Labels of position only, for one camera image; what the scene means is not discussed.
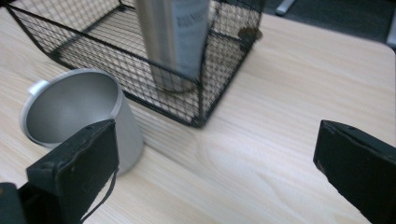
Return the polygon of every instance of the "wood grain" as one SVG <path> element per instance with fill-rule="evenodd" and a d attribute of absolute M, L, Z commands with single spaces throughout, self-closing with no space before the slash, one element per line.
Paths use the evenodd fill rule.
<path fill-rule="evenodd" d="M 321 119 L 395 146 L 393 51 L 267 15 L 261 30 L 202 130 L 130 103 L 143 157 L 87 223 L 369 223 L 312 158 Z M 0 181 L 20 187 L 47 151 L 20 129 L 27 89 L 66 69 L 3 8 L 0 52 Z"/>

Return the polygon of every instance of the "gray cup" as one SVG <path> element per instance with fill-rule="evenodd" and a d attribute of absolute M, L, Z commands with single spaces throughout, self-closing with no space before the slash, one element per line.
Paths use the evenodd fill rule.
<path fill-rule="evenodd" d="M 83 127 L 114 119 L 120 157 L 119 174 L 138 161 L 143 137 L 120 84 L 97 69 L 76 69 L 50 82 L 40 81 L 21 113 L 26 136 L 40 146 L 55 148 Z"/>

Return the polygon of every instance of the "wooden table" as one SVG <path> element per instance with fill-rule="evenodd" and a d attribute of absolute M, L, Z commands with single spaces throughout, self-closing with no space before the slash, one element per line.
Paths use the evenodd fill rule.
<path fill-rule="evenodd" d="M 131 103 L 146 146 L 87 223 L 368 223 L 312 162 L 330 119 L 395 146 L 395 57 L 384 45 L 264 15 L 264 38 L 202 130 Z M 0 181 L 47 150 L 21 132 L 27 89 L 66 71 L 0 9 Z"/>

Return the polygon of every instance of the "basket wire grid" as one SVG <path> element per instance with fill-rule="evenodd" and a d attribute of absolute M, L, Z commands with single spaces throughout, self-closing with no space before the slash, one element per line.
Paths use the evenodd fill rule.
<path fill-rule="evenodd" d="M 256 40 L 263 1 L 210 2 L 210 29 L 197 80 L 148 59 L 133 1 L 20 0 L 6 7 L 55 62 L 70 69 L 107 71 L 131 100 L 180 123 L 202 127 Z M 172 74 L 194 88 L 162 91 L 150 67 L 158 68 L 163 78 Z"/>

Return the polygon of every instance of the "metal cylinder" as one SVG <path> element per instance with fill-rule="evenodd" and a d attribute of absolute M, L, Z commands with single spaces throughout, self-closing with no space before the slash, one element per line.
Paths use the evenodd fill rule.
<path fill-rule="evenodd" d="M 135 0 L 148 58 L 183 77 L 151 65 L 158 88 L 186 91 L 200 75 L 208 31 L 209 0 Z"/>
<path fill-rule="evenodd" d="M 21 128 L 33 142 L 55 148 L 83 127 L 114 119 L 119 174 L 140 158 L 143 136 L 117 80 L 97 69 L 76 69 L 40 81 L 21 112 Z"/>

